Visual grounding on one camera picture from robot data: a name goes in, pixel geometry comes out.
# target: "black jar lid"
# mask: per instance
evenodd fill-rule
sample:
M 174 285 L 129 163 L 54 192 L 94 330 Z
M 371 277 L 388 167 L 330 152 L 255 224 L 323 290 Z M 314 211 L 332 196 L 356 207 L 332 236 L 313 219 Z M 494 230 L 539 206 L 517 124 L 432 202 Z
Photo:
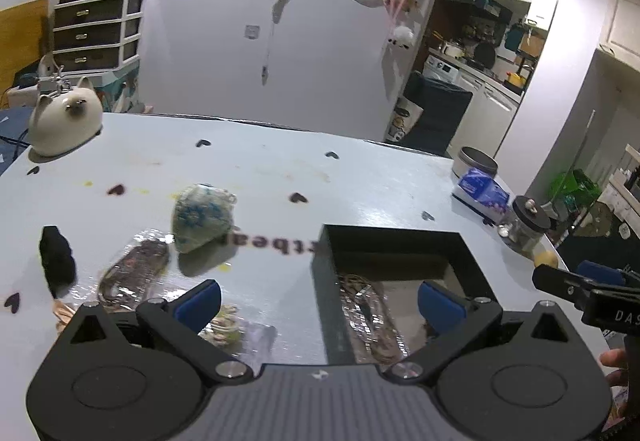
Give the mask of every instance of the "black jar lid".
M 539 204 L 527 196 L 517 196 L 513 200 L 513 211 L 533 231 L 545 233 L 551 228 L 551 220 L 548 215 Z

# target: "black plush toy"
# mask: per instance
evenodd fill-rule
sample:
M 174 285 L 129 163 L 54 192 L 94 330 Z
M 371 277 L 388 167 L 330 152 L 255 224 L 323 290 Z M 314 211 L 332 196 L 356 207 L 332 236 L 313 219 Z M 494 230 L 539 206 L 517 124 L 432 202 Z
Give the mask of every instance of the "black plush toy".
M 51 296 L 57 298 L 76 281 L 76 261 L 68 241 L 55 226 L 42 228 L 40 258 Z

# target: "blue gripper pad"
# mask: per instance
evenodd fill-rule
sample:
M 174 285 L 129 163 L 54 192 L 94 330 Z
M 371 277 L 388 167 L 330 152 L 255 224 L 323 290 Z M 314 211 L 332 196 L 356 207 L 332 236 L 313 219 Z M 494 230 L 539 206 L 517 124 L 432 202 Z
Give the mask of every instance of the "blue gripper pad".
M 422 282 L 418 289 L 418 309 L 439 335 L 446 333 L 466 318 L 465 307 L 426 282 Z
M 595 262 L 582 261 L 578 264 L 575 272 L 578 275 L 591 278 L 601 284 L 609 284 L 612 286 L 626 285 L 625 278 L 620 271 L 602 264 L 596 264 Z
M 202 331 L 211 319 L 220 311 L 222 294 L 217 282 L 207 285 L 193 297 L 180 303 L 174 310 L 174 318 L 194 333 Z

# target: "human hand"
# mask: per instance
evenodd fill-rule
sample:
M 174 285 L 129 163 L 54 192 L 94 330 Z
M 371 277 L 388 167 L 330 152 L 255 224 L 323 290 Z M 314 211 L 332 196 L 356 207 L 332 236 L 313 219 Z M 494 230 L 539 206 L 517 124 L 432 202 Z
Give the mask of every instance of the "human hand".
M 625 349 L 611 349 L 600 355 L 600 363 L 605 367 L 615 367 L 617 371 L 613 371 L 607 374 L 606 379 L 610 387 L 624 387 L 628 385 L 628 372 L 626 364 L 626 351 Z M 624 416 L 626 409 L 626 403 L 623 403 L 618 407 L 618 413 L 620 416 Z

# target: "glass jar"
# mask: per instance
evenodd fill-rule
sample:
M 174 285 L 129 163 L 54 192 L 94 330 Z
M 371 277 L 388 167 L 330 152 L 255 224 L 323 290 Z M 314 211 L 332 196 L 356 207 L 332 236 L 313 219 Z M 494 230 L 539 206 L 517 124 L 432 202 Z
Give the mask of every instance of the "glass jar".
M 529 255 L 551 228 L 548 215 L 533 199 L 517 196 L 498 224 L 498 235 L 511 249 Z

